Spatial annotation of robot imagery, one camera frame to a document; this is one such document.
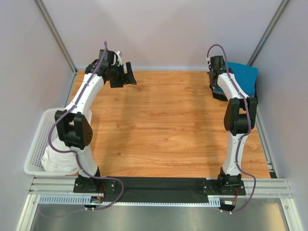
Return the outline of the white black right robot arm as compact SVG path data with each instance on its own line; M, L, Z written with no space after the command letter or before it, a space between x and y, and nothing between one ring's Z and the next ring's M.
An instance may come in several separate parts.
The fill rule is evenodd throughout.
M257 99L242 90L223 56L208 57L207 63L213 97L221 88L228 101L224 116L224 128L228 134L226 159L213 183L213 190L224 195L245 195L241 162L246 140L255 125Z

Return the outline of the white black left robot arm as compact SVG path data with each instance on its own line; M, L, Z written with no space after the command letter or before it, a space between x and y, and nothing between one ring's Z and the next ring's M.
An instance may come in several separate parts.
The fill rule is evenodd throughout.
M100 176L95 164L90 143L93 130L87 118L94 99L106 82L111 88L122 88L127 84L135 85L131 64L122 62L120 51L100 50L98 59L85 69L83 82L71 103L63 110L55 112L55 123L58 138L68 148L66 151L51 145L59 153L73 154L78 167L75 180L75 193L102 193L104 179Z

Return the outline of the blue t shirt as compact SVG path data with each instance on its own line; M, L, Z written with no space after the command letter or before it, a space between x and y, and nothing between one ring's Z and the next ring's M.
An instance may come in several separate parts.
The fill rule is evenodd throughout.
M228 62L228 67L233 71L235 79L242 90L250 97L254 97L256 93L258 69L256 67L232 62Z

